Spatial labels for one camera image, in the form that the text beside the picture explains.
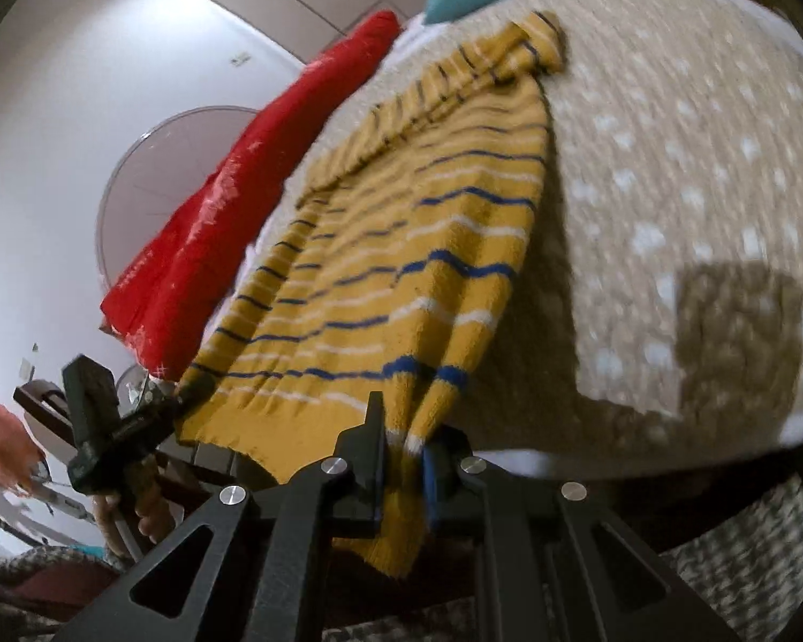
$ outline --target finger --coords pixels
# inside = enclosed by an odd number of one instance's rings
[[[137,498],[137,504],[134,511],[137,516],[148,516],[156,508],[159,502],[163,501],[161,489],[157,483],[152,483],[146,491]]]
[[[160,506],[156,507],[151,514],[139,521],[140,532],[150,538],[152,542],[162,541],[175,527],[176,523],[166,502],[161,502]]]

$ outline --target white stripe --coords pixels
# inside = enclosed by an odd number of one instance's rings
[[[439,232],[441,229],[453,223],[460,224],[463,227],[467,227],[471,231],[476,232],[481,236],[514,236],[517,239],[523,241],[527,240],[527,233],[523,229],[520,229],[518,227],[486,227],[480,223],[477,223],[477,221],[471,220],[467,216],[453,215],[450,217],[446,217],[443,220],[436,221],[433,224],[428,224],[424,227],[417,227],[416,229],[411,229],[405,235],[405,242],[412,241],[417,237],[422,236],[423,234]],[[404,248],[405,242],[396,241],[396,243],[391,244],[390,246],[383,246],[383,247],[364,246],[360,250],[356,250],[351,256],[343,260],[340,260],[336,263],[330,263],[329,265],[325,266],[323,274],[326,275],[328,273],[333,273],[336,270],[352,265],[353,263],[357,263],[357,261],[360,261],[363,258],[369,256],[394,255],[396,253],[399,253],[399,251]]]
[[[223,354],[223,351],[216,345],[208,345],[206,350],[214,351],[218,354]],[[316,343],[314,346],[306,349],[299,349],[293,355],[283,353],[247,353],[240,354],[236,357],[236,361],[241,360],[285,360],[290,361],[295,357],[315,357],[319,351],[323,353],[334,354],[377,354],[383,352],[383,345],[375,343],[374,345],[364,345],[363,347],[346,346],[336,347],[322,342]]]
[[[268,260],[270,260],[272,258],[276,258],[276,260],[282,261],[283,263],[287,263],[288,264],[288,263],[291,263],[294,260],[294,254],[292,253],[291,257],[284,257],[284,256],[281,255],[280,251],[277,251],[276,253],[273,253],[273,251],[272,251],[271,253],[268,254]]]
[[[476,127],[465,127],[465,128],[459,128],[458,132],[462,132],[462,131],[470,131],[470,132],[472,132],[474,130],[477,130],[477,128]],[[501,138],[501,139],[497,140],[496,143],[498,144],[499,148],[503,148],[503,147],[518,147],[518,146],[520,146],[522,148],[529,148],[530,152],[536,152],[540,148],[540,145],[537,142],[537,140],[538,140],[537,137],[527,137],[526,139],[524,139],[524,137],[510,137],[509,139],[502,139]],[[441,152],[443,152],[446,149],[453,149],[453,148],[456,148],[456,147],[460,148],[460,149],[469,149],[469,147],[470,147],[470,139],[468,137],[466,139],[463,139],[463,137],[457,137],[456,139],[448,140],[447,142],[442,142],[440,144],[435,144],[435,145],[430,146],[430,147],[423,147],[421,149],[435,149],[435,150],[440,150]],[[490,149],[490,147],[481,147],[481,145],[480,145],[480,148],[481,149]]]
[[[313,318],[320,318],[327,314],[327,309],[332,309],[337,306],[356,306],[358,304],[366,304],[366,302],[370,302],[372,300],[377,300],[379,297],[386,297],[392,293],[391,289],[379,289],[377,292],[370,292],[368,294],[364,294],[362,297],[351,297],[351,299],[347,300],[334,300],[325,302],[321,307],[310,311],[309,313],[305,314],[298,314],[297,317],[285,317],[285,316],[274,316],[271,314],[267,314],[262,318],[263,323],[297,323],[300,321],[312,321]],[[257,323],[257,320],[249,317],[245,317],[242,314],[236,313],[232,310],[229,311],[229,314],[240,318],[248,323],[253,323],[254,325]]]
[[[315,344],[315,349],[324,351],[325,353],[336,353],[336,354],[374,354],[374,353],[382,353],[383,345],[380,343],[376,343],[374,345],[365,345],[364,347],[354,347],[354,346],[334,347],[332,345],[326,345],[322,342],[319,342]]]
[[[366,304],[368,301],[377,300],[378,297],[386,297],[391,294],[392,290],[388,287],[386,289],[379,289],[377,292],[370,292],[361,297],[351,297],[347,300],[333,300],[326,303],[327,308],[332,306],[356,306],[358,304]]]
[[[355,410],[366,412],[366,403],[363,401],[358,401],[356,398],[348,394],[342,394],[338,391],[330,391],[330,393],[323,394],[322,398],[326,398],[328,401],[339,401],[340,403],[345,403],[346,405],[353,407]]]
[[[296,394],[288,391],[281,391],[279,388],[275,388],[269,391],[267,390],[267,388],[253,388],[252,386],[234,386],[233,388],[218,388],[217,392],[223,395],[229,395],[238,392],[238,393],[246,393],[253,395],[263,395],[266,397],[276,396],[278,398],[282,398],[285,401],[301,401],[302,403],[309,403],[310,405],[317,405],[321,402],[321,399],[326,399],[327,401],[338,401],[340,403],[344,403],[345,405],[353,407],[355,410],[359,410],[360,412],[366,412],[366,403],[358,401],[353,396],[350,396],[348,394],[343,394],[338,391],[330,391],[329,393],[321,394],[320,398],[316,398],[314,396],[306,394]]]
[[[541,183],[541,176],[536,176],[534,173],[506,173],[504,171],[493,171],[486,166],[466,166],[464,169],[456,169],[444,173],[429,173],[425,176],[425,182],[454,179],[458,176],[463,176],[465,173],[486,173],[495,179],[514,180],[520,183]]]
[[[368,256],[382,256],[392,253],[398,253],[399,250],[403,248],[404,248],[404,243],[401,241],[396,241],[396,243],[391,244],[390,246],[383,246],[383,248],[364,246],[360,250],[356,250],[351,256],[327,265],[324,268],[324,274],[332,273],[336,270],[339,270],[340,268],[344,268],[348,265],[356,263],[357,261],[360,261]]]
[[[544,29],[539,29],[539,27],[537,25],[533,26],[531,24],[532,21],[533,21],[533,18],[530,18],[529,21],[528,22],[524,22],[524,24],[529,26],[529,28],[532,29],[533,31],[535,31],[535,35],[536,36],[538,36],[539,38],[543,38],[547,42],[547,45],[549,45],[553,49],[553,52],[556,54],[557,59],[559,59],[561,57],[561,55],[559,55],[559,49],[556,47],[554,42],[552,40],[550,40],[550,31],[549,30],[545,31]]]
[[[390,314],[390,323],[398,321],[400,318],[410,316],[414,311],[428,311],[438,321],[450,324],[451,326],[463,326],[467,323],[481,323],[483,326],[494,330],[497,322],[489,310],[476,309],[468,311],[466,314],[452,314],[431,297],[417,297],[410,304],[400,306]]]
[[[479,57],[484,60],[484,63],[488,67],[493,67],[494,66],[494,64],[490,61],[490,58],[488,58],[487,55],[482,53],[482,50],[480,49],[480,47],[477,44],[477,42],[473,42],[473,50],[476,52],[476,55],[479,55]]]
[[[267,292],[270,294],[278,294],[278,289],[274,289],[274,287],[268,287],[267,285],[262,284],[261,282],[257,282],[256,280],[250,279],[248,283],[244,285],[244,289],[249,289],[249,287],[257,287],[258,289],[262,290],[263,292]]]
[[[405,239],[407,241],[411,241],[419,236],[422,236],[422,234],[438,232],[452,223],[467,227],[467,229],[470,231],[476,232],[481,236],[514,236],[517,239],[524,241],[527,240],[527,233],[523,229],[520,229],[520,227],[486,227],[477,221],[471,220],[466,215],[452,215],[443,220],[436,221],[433,224],[411,229],[409,232],[407,232]]]
[[[422,453],[422,448],[425,444],[426,440],[422,437],[416,437],[416,435],[407,435],[407,439],[404,441],[405,454],[419,456]]]

